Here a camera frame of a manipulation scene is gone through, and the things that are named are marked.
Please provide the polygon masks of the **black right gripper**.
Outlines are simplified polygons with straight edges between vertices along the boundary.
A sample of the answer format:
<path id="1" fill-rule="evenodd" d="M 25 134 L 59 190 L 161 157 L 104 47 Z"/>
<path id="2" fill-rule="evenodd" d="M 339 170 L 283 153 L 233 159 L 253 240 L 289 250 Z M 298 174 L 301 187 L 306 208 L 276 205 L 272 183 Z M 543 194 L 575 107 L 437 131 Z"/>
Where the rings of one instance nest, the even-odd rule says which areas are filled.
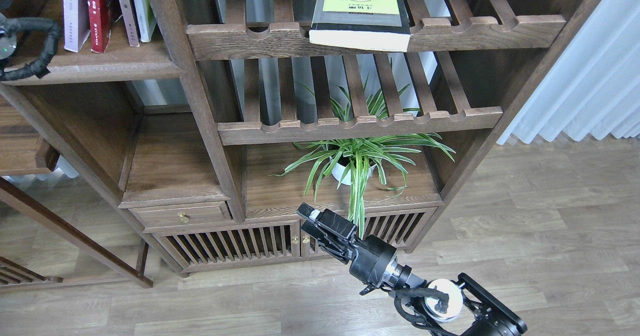
<path id="1" fill-rule="evenodd" d="M 318 210 L 301 203 L 296 211 L 305 219 L 301 230 L 315 244 L 347 265 L 349 272 L 368 288 L 396 288 L 398 285 L 397 249 L 375 235 L 361 240 L 355 224 L 329 209 Z"/>

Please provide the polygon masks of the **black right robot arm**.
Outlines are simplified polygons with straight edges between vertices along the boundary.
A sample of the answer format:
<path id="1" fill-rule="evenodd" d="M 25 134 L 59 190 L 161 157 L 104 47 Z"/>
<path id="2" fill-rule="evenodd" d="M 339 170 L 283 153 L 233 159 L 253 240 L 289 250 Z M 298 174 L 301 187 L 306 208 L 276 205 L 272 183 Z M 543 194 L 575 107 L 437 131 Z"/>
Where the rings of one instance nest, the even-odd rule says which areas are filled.
<path id="1" fill-rule="evenodd" d="M 302 203 L 297 213 L 305 220 L 302 230 L 325 252 L 349 265 L 350 274 L 365 285 L 361 295 L 375 289 L 387 292 L 396 311 L 414 327 L 434 336 L 448 336 L 441 324 L 452 322 L 467 308 L 474 321 L 464 332 L 466 336 L 526 333 L 526 323 L 467 274 L 461 273 L 456 282 L 425 281 L 409 266 L 398 263 L 395 247 L 374 235 L 362 240 L 357 226 L 334 211 Z"/>

